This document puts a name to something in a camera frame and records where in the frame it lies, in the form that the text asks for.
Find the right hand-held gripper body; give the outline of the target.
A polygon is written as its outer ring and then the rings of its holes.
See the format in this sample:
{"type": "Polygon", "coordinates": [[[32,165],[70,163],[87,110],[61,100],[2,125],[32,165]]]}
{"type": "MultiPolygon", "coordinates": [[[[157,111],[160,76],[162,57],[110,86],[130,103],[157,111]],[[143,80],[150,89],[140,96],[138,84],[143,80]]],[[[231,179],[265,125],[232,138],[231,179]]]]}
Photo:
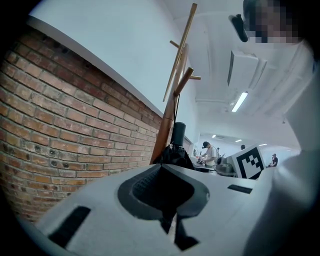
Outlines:
{"type": "Polygon", "coordinates": [[[265,169],[258,144],[224,157],[221,156],[215,165],[217,174],[226,177],[256,180],[265,169]]]}

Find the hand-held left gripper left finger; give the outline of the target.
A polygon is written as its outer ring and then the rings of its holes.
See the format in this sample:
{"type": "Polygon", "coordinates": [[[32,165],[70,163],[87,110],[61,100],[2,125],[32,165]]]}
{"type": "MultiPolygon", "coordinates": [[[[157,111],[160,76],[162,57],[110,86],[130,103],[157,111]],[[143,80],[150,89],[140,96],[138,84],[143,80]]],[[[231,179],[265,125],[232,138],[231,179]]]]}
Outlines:
{"type": "Polygon", "coordinates": [[[132,216],[118,200],[120,185],[145,171],[138,167],[98,178],[58,202],[35,224],[45,236],[55,231],[76,207],[90,209],[66,248],[80,256],[174,256],[181,251],[157,220],[132,216]]]}

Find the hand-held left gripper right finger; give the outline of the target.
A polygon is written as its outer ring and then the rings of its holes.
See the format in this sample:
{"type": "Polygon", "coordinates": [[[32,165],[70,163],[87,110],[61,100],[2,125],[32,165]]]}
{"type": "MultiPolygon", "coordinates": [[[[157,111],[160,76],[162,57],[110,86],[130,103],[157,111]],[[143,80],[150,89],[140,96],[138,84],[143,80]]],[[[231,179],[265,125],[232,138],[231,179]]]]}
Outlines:
{"type": "Polygon", "coordinates": [[[183,251],[244,251],[258,219],[245,210],[257,180],[213,175],[163,164],[177,195],[187,199],[177,209],[176,244],[183,251]]]}

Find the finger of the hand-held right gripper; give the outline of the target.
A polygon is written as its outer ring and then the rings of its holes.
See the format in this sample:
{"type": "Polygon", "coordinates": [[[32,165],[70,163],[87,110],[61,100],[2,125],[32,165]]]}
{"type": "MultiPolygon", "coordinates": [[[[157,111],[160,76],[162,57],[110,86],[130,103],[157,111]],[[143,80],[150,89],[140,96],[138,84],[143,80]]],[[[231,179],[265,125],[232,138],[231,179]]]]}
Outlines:
{"type": "Polygon", "coordinates": [[[209,173],[209,174],[217,175],[217,172],[213,168],[195,166],[194,169],[201,173],[209,173]]]}

